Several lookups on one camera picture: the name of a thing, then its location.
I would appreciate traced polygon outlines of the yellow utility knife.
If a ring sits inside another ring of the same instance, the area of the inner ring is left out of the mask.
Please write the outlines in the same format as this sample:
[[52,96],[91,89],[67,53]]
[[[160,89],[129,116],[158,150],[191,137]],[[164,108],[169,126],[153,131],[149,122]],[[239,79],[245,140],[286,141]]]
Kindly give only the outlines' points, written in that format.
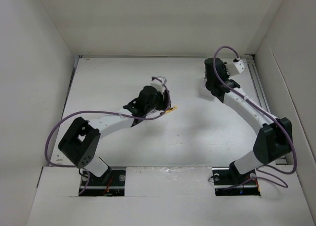
[[176,110],[176,109],[177,109],[177,106],[170,107],[170,108],[166,111],[166,114],[167,114],[167,113],[170,113],[170,112],[172,112],[172,111],[174,111],[174,110]]

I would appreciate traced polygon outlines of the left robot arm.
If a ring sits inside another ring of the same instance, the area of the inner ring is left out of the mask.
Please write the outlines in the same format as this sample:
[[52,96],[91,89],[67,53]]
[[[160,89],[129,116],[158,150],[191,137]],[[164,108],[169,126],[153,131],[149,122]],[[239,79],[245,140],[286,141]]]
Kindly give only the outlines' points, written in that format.
[[111,170],[104,160],[95,156],[99,141],[145,120],[154,120],[154,117],[148,117],[151,112],[163,113],[170,107],[169,90],[165,86],[145,86],[137,98],[117,113],[107,113],[93,120],[75,118],[61,138],[58,149],[75,167],[91,173],[98,184],[106,184],[110,180]]

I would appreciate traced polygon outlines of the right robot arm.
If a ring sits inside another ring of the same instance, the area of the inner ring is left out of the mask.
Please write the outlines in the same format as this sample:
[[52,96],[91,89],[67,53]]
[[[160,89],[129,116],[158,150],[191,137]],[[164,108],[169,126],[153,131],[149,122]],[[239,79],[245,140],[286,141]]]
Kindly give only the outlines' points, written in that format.
[[225,177],[240,183],[251,171],[269,166],[274,160],[294,153],[292,124],[287,118],[277,118],[251,101],[241,86],[230,77],[244,70],[244,62],[234,59],[227,64],[219,58],[208,58],[205,65],[205,86],[221,103],[239,114],[257,135],[252,150],[229,165]]

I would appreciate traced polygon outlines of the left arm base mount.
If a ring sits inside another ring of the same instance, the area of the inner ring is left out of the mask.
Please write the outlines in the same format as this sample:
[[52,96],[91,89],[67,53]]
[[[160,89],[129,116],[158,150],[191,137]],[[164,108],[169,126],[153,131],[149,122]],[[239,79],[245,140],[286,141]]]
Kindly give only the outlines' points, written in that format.
[[113,167],[107,170],[105,181],[86,170],[80,169],[79,196],[121,197],[125,194],[126,167]]

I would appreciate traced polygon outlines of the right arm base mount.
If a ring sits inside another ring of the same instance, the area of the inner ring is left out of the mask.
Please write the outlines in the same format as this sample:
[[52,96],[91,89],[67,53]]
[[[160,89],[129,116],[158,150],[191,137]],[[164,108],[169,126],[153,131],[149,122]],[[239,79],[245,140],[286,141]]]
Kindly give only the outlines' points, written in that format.
[[260,187],[255,170],[235,175],[229,167],[213,167],[208,179],[214,184],[216,196],[260,196]]

